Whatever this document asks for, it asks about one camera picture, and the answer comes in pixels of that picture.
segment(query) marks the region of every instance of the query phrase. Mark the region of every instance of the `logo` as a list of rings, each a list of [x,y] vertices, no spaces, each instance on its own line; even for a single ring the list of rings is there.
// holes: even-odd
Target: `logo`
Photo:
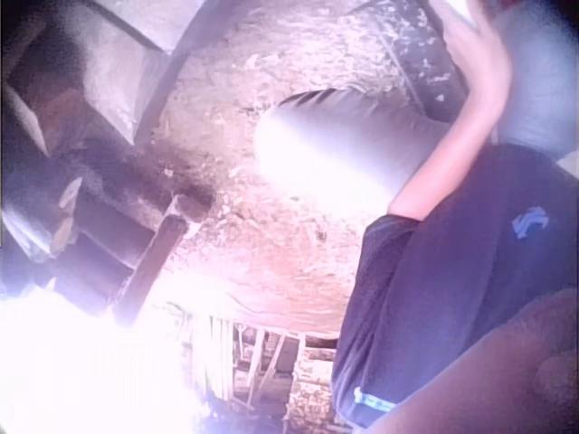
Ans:
[[[525,214],[519,215],[513,220],[513,229],[519,240],[527,237],[529,228],[533,225],[540,224],[541,229],[546,228],[549,224],[549,218],[546,212],[540,206],[533,206]]]

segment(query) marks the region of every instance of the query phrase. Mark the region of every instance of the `leg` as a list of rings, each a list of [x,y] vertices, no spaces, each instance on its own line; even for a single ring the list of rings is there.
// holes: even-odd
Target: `leg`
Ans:
[[[315,195],[332,212],[384,213],[447,129],[357,90],[314,91],[260,120],[256,156],[270,179]]]
[[[577,146],[577,40],[551,6],[526,0],[495,20],[514,69],[498,141],[558,160]]]

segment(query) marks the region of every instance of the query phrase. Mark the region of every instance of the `hand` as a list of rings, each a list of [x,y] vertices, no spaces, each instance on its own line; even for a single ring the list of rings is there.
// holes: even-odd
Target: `hand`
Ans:
[[[479,0],[468,0],[476,29],[445,0],[430,0],[430,4],[442,19],[447,49],[462,70],[472,97],[502,113],[512,81],[512,66],[507,49],[490,25]]]

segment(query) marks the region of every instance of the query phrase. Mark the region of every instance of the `blue stripe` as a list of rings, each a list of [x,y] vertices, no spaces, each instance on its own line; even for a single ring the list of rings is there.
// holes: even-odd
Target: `blue stripe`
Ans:
[[[396,404],[376,398],[374,395],[362,393],[359,387],[354,390],[354,402],[383,413],[389,412],[396,406]]]

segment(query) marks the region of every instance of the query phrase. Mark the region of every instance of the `sawdust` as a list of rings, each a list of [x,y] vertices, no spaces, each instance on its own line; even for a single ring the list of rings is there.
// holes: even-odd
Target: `sawdust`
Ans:
[[[201,231],[168,261],[152,298],[171,294],[239,322],[337,334],[363,231],[378,216],[333,218],[268,184],[252,134],[265,110],[298,92],[355,82],[403,94],[368,12],[348,14],[362,3],[262,0],[187,61],[147,152],[172,182],[193,179],[215,202]]]

